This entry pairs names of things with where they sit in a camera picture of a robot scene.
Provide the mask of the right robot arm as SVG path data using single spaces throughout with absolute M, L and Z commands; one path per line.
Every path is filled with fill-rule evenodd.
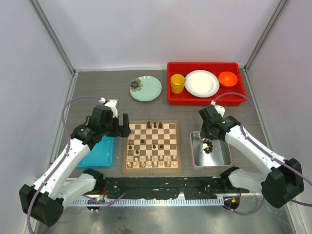
M 299 161 L 289 160 L 274 153 L 250 135 L 232 116 L 223 117 L 224 108 L 209 105 L 199 110 L 203 120 L 200 137 L 221 140 L 242 152 L 260 173 L 231 167 L 221 174 L 220 187 L 230 193 L 236 188 L 262 194 L 273 207 L 281 208 L 304 191 Z

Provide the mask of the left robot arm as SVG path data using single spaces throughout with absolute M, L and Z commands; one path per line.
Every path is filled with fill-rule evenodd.
M 52 166 L 33 185 L 23 185 L 19 197 L 27 219 L 31 218 L 51 227 L 59 220 L 63 210 L 81 195 L 100 194 L 105 179 L 102 173 L 86 169 L 80 177 L 65 185 L 66 179 L 78 163 L 98 145 L 104 136 L 128 137 L 131 130 L 127 114 L 119 124 L 117 100 L 111 99 L 96 106 L 87 123 L 74 129 L 69 142 Z

